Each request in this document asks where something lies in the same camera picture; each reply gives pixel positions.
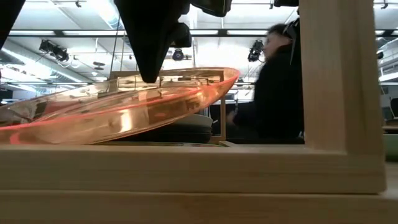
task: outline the light wood surface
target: light wood surface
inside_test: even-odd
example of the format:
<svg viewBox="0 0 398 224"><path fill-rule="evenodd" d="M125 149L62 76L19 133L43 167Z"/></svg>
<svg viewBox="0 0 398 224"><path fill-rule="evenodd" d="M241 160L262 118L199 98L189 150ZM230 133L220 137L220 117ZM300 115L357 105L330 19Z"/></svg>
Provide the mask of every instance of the light wood surface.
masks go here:
<svg viewBox="0 0 398 224"><path fill-rule="evenodd" d="M385 189L378 166L305 146L1 146L0 189L360 194Z"/></svg>
<svg viewBox="0 0 398 224"><path fill-rule="evenodd" d="M0 190L0 223L395 224L398 165L387 170L382 195Z"/></svg>
<svg viewBox="0 0 398 224"><path fill-rule="evenodd" d="M300 21L307 144L383 155L373 0L301 0Z"/></svg>
<svg viewBox="0 0 398 224"><path fill-rule="evenodd" d="M383 126L383 130L398 130L398 126Z"/></svg>

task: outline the dark hair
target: dark hair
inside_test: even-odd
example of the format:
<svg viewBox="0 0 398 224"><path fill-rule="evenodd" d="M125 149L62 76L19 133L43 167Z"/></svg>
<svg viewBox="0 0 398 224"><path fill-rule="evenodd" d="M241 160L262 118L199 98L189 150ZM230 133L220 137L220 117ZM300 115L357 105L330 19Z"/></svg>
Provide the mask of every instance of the dark hair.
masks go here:
<svg viewBox="0 0 398 224"><path fill-rule="evenodd" d="M287 27L287 24L273 25L271 28L269 28L268 34L279 34L281 36L290 38L290 36L288 34L284 33L286 27Z"/></svg>

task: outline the ceiling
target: ceiling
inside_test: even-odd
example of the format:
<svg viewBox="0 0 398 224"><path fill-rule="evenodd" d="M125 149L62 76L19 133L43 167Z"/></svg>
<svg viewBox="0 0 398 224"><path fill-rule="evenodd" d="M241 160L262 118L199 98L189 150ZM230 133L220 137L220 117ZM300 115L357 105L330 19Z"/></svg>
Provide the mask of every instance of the ceiling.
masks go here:
<svg viewBox="0 0 398 224"><path fill-rule="evenodd" d="M381 9L383 0L375 0L376 29L398 29L398 0L388 2L389 7ZM191 30L265 30L274 24L288 23L297 18L297 8L273 7L271 9L269 3L270 0L233 0L231 11L224 18L213 17L191 7L188 15L180 18L180 22L186 23ZM33 34L40 33L40 30L117 29L119 16L112 0L80 0L80 4L81 7L76 7L74 0L26 0L12 29L33 30ZM3 47L3 52L16 56L26 64L26 68L21 68L21 66L18 70L12 68L14 75L16 75L15 72L26 70L26 73L14 76L12 79L14 82L43 82L43 77L47 77L47 80L52 82L102 82L109 78L111 70L137 70L134 54L128 42L125 42L128 39L123 38L124 31L119 31L118 34L118 38L103 35L97 35L98 38L95 35L90 37L10 35ZM60 63L49 55L43 55L39 46L44 39L66 48L71 59ZM190 60L176 62L168 56L163 69L194 66L233 67L239 69L244 77L248 74L255 77L261 62L248 62L247 57L249 48L257 39L264 39L264 37L194 37L193 47L183 49L184 54L193 57ZM96 66L93 62L104 63L104 69L94 70Z"/></svg>

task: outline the man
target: man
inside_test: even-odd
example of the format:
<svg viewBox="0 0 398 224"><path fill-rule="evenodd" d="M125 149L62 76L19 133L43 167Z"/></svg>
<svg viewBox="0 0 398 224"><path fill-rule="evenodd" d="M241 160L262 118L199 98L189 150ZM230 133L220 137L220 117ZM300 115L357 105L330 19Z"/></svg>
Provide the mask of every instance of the man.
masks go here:
<svg viewBox="0 0 398 224"><path fill-rule="evenodd" d="M260 138L293 139L304 129L301 60L290 64L292 39L285 28L277 24L268 31L254 102L227 117L228 123L255 128Z"/></svg>

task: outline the clear plastic tray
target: clear plastic tray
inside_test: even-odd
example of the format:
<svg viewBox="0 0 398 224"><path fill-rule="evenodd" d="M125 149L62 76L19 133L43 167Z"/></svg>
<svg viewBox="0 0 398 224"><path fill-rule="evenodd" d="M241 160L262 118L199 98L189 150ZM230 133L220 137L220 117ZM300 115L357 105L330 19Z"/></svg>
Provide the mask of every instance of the clear plastic tray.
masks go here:
<svg viewBox="0 0 398 224"><path fill-rule="evenodd" d="M93 144L170 124L225 95L232 68L161 71L156 83L118 78L0 107L0 144Z"/></svg>

